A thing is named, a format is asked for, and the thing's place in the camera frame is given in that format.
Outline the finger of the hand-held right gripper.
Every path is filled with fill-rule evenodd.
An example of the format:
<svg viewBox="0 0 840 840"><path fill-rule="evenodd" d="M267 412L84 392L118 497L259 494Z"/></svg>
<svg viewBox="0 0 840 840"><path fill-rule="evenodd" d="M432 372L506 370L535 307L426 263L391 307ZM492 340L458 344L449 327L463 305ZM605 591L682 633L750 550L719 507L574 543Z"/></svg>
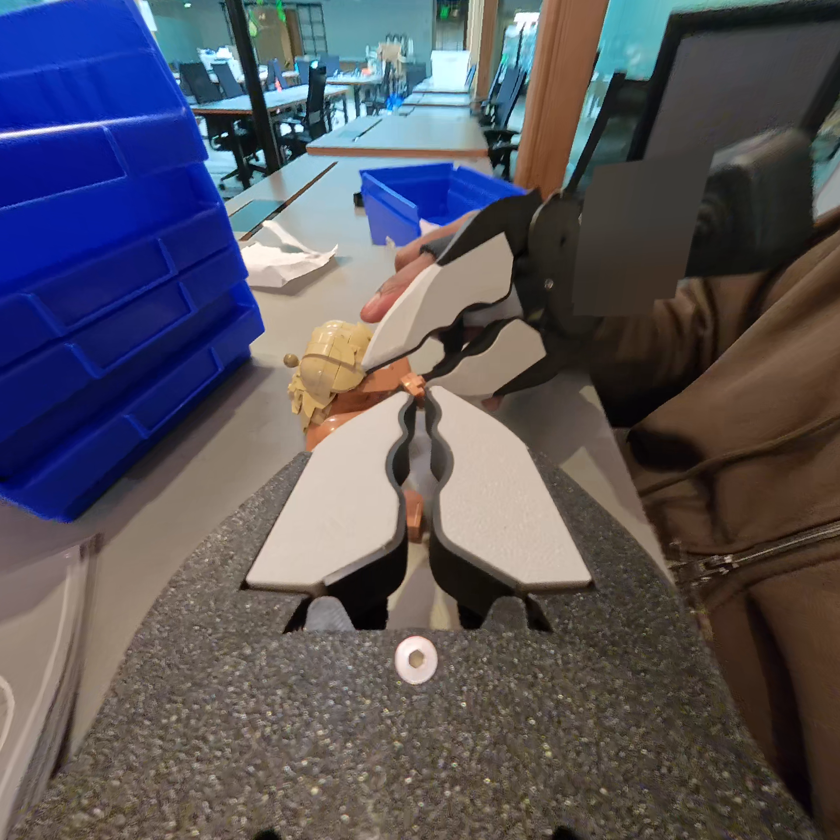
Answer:
<svg viewBox="0 0 840 840"><path fill-rule="evenodd" d="M443 367L431 372L431 385L457 396L493 396L546 356L543 338L521 318L493 322Z"/></svg>
<svg viewBox="0 0 840 840"><path fill-rule="evenodd" d="M446 263L424 269L393 303L376 327L362 366L368 373L419 348L437 331L465 314L492 323L518 315L511 283L513 254L500 233Z"/></svg>

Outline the long wooden table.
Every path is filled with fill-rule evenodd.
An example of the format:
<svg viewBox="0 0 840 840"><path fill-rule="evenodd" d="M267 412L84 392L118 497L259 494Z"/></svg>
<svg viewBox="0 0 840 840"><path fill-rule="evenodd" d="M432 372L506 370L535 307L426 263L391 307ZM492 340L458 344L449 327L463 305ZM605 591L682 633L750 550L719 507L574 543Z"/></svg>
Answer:
<svg viewBox="0 0 840 840"><path fill-rule="evenodd" d="M308 144L310 155L472 161L488 157L468 108L411 107L352 119Z"/></svg>
<svg viewBox="0 0 840 840"><path fill-rule="evenodd" d="M327 79L324 111L329 111L329 131L333 129L336 113L341 113L345 123L348 123L351 117L361 114L361 90L371 88L377 82L374 77L349 75ZM277 143L279 167L285 165L278 143L279 129L287 130L287 127L282 127L280 123L286 118L302 119L306 110L307 95L307 85L266 91L263 94L268 125ZM235 168L223 176L222 180L236 179L243 188L250 187L255 175L272 173L268 161L257 160L259 154L266 158L268 152L265 151L266 140L258 131L258 120L251 105L250 97L246 94L191 105L196 119L204 122L211 147L215 151L228 151L234 156Z"/></svg>

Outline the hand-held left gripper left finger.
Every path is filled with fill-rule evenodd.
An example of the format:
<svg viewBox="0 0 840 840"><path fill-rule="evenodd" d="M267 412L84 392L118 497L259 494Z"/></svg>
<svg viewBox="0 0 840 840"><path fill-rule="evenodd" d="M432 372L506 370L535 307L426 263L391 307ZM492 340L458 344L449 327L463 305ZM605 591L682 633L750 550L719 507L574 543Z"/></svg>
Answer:
<svg viewBox="0 0 840 840"><path fill-rule="evenodd" d="M396 393L339 427L310 454L248 571L250 589L391 595L407 565L402 483L416 414Z"/></svg>

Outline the small blue storage bin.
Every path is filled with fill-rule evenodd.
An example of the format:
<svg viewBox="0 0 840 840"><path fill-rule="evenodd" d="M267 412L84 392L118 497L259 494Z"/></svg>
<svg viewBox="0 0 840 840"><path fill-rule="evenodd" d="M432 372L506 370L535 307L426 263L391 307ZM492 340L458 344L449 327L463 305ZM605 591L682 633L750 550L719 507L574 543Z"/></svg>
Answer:
<svg viewBox="0 0 840 840"><path fill-rule="evenodd" d="M510 196L519 186L454 163L379 167L360 171L360 197L371 242L405 246Z"/></svg>

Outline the wooden pillar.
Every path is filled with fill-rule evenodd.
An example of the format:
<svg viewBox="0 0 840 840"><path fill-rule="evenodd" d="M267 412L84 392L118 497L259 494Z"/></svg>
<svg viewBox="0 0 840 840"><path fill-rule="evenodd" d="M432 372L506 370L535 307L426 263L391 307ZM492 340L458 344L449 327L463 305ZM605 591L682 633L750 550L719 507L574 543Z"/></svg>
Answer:
<svg viewBox="0 0 840 840"><path fill-rule="evenodd" d="M607 6L542 3L514 182L543 198L564 183Z"/></svg>

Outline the torn white paper bag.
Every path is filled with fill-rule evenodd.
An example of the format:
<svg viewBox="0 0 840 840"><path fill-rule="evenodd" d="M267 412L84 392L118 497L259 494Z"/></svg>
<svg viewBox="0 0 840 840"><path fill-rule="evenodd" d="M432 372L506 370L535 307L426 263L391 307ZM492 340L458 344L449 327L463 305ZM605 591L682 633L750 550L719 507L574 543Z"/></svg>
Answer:
<svg viewBox="0 0 840 840"><path fill-rule="evenodd" d="M316 250L305 246L277 220L266 220L257 234L240 242L240 252L251 288L279 290L292 281L324 268L338 254L339 247Z"/></svg>

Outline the tan brown brick toy figure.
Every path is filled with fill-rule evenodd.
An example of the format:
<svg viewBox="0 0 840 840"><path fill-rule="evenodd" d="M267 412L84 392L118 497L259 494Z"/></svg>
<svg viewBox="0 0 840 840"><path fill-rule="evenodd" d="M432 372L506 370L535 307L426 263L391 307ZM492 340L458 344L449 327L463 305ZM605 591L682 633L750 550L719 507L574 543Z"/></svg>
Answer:
<svg viewBox="0 0 840 840"><path fill-rule="evenodd" d="M399 392L415 402L413 437L408 449L409 470L402 483L406 504L408 542L420 543L423 536L424 501L412 488L412 450L416 439L419 410L424 407L426 382L412 371L406 357L375 372L362 366L372 332L361 322L325 322L315 328L288 386L291 408L301 418L307 438L307 457L326 437L350 420Z"/></svg>

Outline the large black screen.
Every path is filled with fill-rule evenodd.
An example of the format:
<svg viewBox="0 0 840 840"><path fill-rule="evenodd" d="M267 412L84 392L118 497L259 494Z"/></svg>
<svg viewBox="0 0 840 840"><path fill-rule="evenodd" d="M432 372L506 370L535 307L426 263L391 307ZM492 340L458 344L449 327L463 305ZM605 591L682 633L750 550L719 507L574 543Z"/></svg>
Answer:
<svg viewBox="0 0 840 840"><path fill-rule="evenodd" d="M814 141L839 91L838 2L672 13L628 161L772 130Z"/></svg>

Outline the person's brown jacket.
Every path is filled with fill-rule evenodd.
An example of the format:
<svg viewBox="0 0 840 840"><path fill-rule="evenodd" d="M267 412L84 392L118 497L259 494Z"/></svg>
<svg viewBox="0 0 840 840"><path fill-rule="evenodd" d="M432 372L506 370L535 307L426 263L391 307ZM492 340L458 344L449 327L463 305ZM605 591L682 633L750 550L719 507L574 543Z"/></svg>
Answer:
<svg viewBox="0 0 840 840"><path fill-rule="evenodd" d="M583 359L753 739L838 838L838 208L779 268L604 318Z"/></svg>

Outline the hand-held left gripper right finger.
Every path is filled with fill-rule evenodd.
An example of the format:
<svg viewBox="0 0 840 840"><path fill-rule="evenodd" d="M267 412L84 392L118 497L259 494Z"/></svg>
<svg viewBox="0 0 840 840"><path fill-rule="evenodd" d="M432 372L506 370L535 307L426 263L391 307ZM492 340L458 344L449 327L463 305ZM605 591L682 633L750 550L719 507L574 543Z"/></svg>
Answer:
<svg viewBox="0 0 840 840"><path fill-rule="evenodd" d="M448 594L580 590L592 575L528 447L441 386L425 416L437 488L429 563Z"/></svg>

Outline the black office chair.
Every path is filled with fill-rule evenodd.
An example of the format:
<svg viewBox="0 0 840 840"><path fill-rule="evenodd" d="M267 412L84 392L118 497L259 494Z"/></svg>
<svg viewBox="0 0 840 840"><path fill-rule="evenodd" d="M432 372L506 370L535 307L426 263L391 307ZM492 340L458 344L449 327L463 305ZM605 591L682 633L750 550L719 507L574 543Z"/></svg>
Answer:
<svg viewBox="0 0 840 840"><path fill-rule="evenodd" d="M282 127L287 127L286 131L279 129L278 135L284 163L294 161L304 155L312 141L320 139L329 131L327 125L329 111L324 111L326 86L326 66L319 62L312 62L309 66L306 110L302 119L286 118L280 123Z"/></svg>

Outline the grey desk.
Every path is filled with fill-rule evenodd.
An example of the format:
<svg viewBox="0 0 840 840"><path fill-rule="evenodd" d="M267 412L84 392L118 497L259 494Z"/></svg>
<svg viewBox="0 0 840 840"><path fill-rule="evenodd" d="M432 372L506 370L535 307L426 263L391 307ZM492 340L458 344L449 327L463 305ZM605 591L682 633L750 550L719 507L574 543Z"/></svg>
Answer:
<svg viewBox="0 0 840 840"><path fill-rule="evenodd" d="M253 360L240 367L171 434L157 444L72 523L35 518L2 503L2 562L13 565L50 556L100 533L101 551L91 567L87 631L78 702L70 732L70 757L80 748L112 679L119 671L134 631L154 599L187 555L241 502L261 488L302 447L298 420L289 414L287 382L291 375L281 357L308 341L310 328L331 316L355 318L363 298L383 280L391 252L371 244L368 224L351 194L360 186L359 171L433 160L394 157L309 156L292 162L227 203L228 215L257 201L281 203L279 224L317 250L338 244L338 256L321 273L290 283L279 291L258 290L255 297L266 331L253 345ZM622 457L605 420L592 411L602 406L582 374L563 374L536 391L517 396L502 420L521 439L549 455L569 476L621 522L663 569L662 553L645 520ZM538 434L538 410L565 413L563 431ZM361 761L349 780L333 784L324 773L298 782L280 803L277 819L292 819L280 834L301 829L309 838L407 837L408 828L381 829L369 816L353 817L367 794L355 793L357 776L372 770ZM294 816L293 789L314 812ZM325 828L299 820L317 817Z"/></svg>

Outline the person's right hand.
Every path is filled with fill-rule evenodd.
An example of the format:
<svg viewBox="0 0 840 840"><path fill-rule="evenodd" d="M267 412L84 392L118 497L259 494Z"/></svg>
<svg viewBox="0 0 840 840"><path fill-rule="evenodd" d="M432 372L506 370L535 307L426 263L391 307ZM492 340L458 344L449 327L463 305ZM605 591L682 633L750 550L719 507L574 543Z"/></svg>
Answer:
<svg viewBox="0 0 840 840"><path fill-rule="evenodd" d="M442 248L445 248L448 241L477 214L477 211L467 213L454 222L437 227L400 248L395 254L392 275L363 305L360 310L360 320L368 324L380 322L396 300L411 286L415 278L426 268L435 264L439 251L438 245L443 242Z"/></svg>

